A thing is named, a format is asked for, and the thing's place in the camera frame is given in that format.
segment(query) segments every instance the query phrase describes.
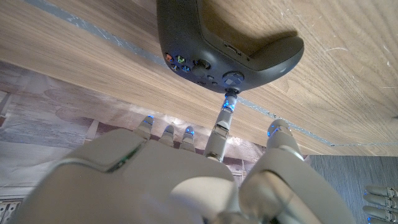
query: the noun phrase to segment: controller button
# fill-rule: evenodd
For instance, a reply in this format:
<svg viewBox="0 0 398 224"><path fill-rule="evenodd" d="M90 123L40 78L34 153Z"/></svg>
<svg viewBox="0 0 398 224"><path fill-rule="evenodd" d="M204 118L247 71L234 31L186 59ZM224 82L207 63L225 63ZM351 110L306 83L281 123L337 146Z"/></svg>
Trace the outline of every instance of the controller button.
<svg viewBox="0 0 398 224"><path fill-rule="evenodd" d="M201 86L206 85L206 83L205 83L205 82L202 82L202 81L197 81L197 84L199 84L199 85L201 85Z"/></svg>
<svg viewBox="0 0 398 224"><path fill-rule="evenodd" d="M178 63L184 63L184 62L185 62L185 58L183 58L183 57L177 55L177 62L178 62Z"/></svg>
<svg viewBox="0 0 398 224"><path fill-rule="evenodd" d="M165 58L166 58L166 61L168 61L168 62L173 62L174 61L173 57L171 55L169 55L168 53L166 53Z"/></svg>
<svg viewBox="0 0 398 224"><path fill-rule="evenodd" d="M227 72L223 75L223 80L227 85L239 85L243 82L244 76L240 72Z"/></svg>
<svg viewBox="0 0 398 224"><path fill-rule="evenodd" d="M171 64L171 65L170 65L170 68L171 68L172 70L174 70L174 71L180 70L180 68L179 68L178 66L174 65L174 64Z"/></svg>
<svg viewBox="0 0 398 224"><path fill-rule="evenodd" d="M191 68L188 67L188 66L185 66L185 65L182 65L182 66L181 66L181 69L182 69L184 72L191 72Z"/></svg>
<svg viewBox="0 0 398 224"><path fill-rule="evenodd" d="M203 59L199 59L197 61L193 61L194 65L198 65L199 67L203 67L206 70L209 70L211 65L209 62L207 62L206 60Z"/></svg>

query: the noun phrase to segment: black game controller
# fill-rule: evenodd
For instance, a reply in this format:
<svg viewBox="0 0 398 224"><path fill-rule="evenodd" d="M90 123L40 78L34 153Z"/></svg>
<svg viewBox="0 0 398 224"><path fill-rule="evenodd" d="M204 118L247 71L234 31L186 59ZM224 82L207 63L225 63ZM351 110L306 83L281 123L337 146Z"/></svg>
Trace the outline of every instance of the black game controller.
<svg viewBox="0 0 398 224"><path fill-rule="evenodd" d="M157 0L165 61L191 82L218 93L239 93L285 75L303 55L300 37L279 39L245 55L205 27L201 8L201 0Z"/></svg>

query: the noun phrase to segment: game controller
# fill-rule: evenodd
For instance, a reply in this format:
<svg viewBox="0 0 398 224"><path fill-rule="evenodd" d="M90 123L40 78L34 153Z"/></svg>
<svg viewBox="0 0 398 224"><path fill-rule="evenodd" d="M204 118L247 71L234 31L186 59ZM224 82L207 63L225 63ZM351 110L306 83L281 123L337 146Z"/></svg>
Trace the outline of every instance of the game controller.
<svg viewBox="0 0 398 224"><path fill-rule="evenodd" d="M201 0L157 0L164 59L193 83L218 93L239 93L285 75L303 55L300 37L285 37L245 55L205 27L201 9Z"/></svg>

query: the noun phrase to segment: controller grip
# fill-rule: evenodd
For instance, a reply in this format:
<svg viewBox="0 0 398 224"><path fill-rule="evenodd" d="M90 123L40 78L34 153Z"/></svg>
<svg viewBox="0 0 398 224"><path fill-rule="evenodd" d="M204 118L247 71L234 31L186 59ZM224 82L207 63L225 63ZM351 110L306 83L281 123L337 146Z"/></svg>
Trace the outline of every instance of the controller grip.
<svg viewBox="0 0 398 224"><path fill-rule="evenodd" d="M286 73L293 69L304 53L304 41L300 37L285 37L263 46L250 57L256 61L257 67L271 68L285 64Z"/></svg>

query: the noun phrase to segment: wood grain surface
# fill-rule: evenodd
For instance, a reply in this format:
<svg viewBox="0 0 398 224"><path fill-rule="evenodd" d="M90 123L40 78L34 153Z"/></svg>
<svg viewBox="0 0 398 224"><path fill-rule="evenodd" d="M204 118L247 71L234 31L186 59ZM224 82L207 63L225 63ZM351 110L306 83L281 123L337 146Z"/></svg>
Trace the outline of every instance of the wood grain surface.
<svg viewBox="0 0 398 224"><path fill-rule="evenodd" d="M50 0L153 54L155 1ZM222 95L20 1L0 2L0 60L212 127ZM241 96L333 144L295 137L306 154L397 156L398 2L205 1L209 29L250 54L298 33L300 63ZM265 144L271 118L238 105L231 134Z"/></svg>

